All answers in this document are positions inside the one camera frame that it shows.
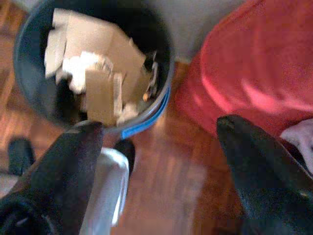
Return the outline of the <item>large brown cardboard piece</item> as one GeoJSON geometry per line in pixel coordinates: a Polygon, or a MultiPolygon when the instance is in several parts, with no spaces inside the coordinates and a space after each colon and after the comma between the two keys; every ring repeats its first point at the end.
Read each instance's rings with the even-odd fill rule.
{"type": "Polygon", "coordinates": [[[123,102],[142,99],[149,86],[143,72],[146,56],[118,25],[61,8],[54,9],[52,25],[45,49],[46,78],[55,75],[65,59],[90,52],[108,57],[113,70],[125,74],[123,102]]]}

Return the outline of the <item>round grey trash bin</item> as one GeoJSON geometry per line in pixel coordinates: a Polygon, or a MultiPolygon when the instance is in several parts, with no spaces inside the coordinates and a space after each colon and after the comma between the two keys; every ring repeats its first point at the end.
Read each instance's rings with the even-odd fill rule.
{"type": "Polygon", "coordinates": [[[70,127],[82,118],[72,107],[72,92],[45,78],[44,53],[55,8],[64,8],[118,24],[139,49],[156,52],[158,62],[157,97],[149,108],[133,120],[108,133],[121,132],[153,115],[161,104],[175,68],[173,40],[163,14],[152,0],[41,0],[30,11],[17,35],[13,61],[15,80],[31,107],[49,121],[70,127]]]}

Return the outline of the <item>grey cloth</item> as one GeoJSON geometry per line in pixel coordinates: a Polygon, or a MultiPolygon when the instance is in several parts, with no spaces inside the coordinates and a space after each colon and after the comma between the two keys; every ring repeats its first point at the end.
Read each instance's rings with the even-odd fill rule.
{"type": "Polygon", "coordinates": [[[306,167],[313,174],[313,118],[287,128],[281,133],[280,138],[298,149],[306,167]]]}

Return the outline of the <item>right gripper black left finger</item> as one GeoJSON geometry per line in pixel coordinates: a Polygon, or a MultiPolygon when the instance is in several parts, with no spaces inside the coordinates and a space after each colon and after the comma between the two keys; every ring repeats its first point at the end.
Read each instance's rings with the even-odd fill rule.
{"type": "Polygon", "coordinates": [[[79,235],[104,133],[83,121],[61,134],[0,199],[0,235],[79,235]]]}

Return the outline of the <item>red cushion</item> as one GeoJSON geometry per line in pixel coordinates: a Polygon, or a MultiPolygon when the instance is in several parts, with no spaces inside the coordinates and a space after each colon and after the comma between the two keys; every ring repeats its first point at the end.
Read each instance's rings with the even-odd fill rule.
{"type": "Polygon", "coordinates": [[[212,135],[229,114],[273,136],[313,118],[313,0],[246,0],[207,35],[175,102],[212,135]]]}

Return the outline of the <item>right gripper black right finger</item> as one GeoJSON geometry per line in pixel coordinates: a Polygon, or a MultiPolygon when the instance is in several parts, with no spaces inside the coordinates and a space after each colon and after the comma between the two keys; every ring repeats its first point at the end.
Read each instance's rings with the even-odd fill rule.
{"type": "Polygon", "coordinates": [[[245,118],[218,118],[217,134],[245,212],[241,235],[313,235],[313,176],[245,118]]]}

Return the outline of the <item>crumpled white paper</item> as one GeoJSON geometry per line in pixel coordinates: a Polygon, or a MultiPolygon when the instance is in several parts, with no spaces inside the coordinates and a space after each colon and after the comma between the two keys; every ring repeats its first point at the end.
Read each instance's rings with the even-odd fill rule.
{"type": "Polygon", "coordinates": [[[113,62],[104,55],[82,51],[79,56],[65,58],[56,71],[55,82],[67,80],[69,89],[75,94],[90,90],[91,82],[104,84],[104,90],[113,91],[113,62]]]}

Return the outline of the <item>blue bin bag drawstring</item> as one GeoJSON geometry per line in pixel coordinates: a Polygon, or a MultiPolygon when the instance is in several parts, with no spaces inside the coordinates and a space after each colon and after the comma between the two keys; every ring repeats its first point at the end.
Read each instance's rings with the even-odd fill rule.
{"type": "Polygon", "coordinates": [[[129,127],[123,130],[121,132],[121,139],[127,139],[133,135],[136,135],[140,132],[145,131],[146,129],[154,125],[156,121],[160,118],[160,116],[163,114],[163,112],[165,111],[168,105],[169,99],[170,99],[170,94],[171,94],[171,88],[168,88],[157,111],[153,115],[151,115],[147,120],[143,121],[142,123],[136,124],[132,127],[129,127]]]}

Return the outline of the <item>small brown cardboard box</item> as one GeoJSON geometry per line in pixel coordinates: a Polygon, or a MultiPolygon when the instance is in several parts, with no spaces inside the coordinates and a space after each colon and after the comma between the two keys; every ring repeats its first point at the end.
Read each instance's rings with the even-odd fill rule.
{"type": "Polygon", "coordinates": [[[86,70],[87,117],[115,126],[122,114],[122,83],[125,74],[109,70],[86,70]]]}

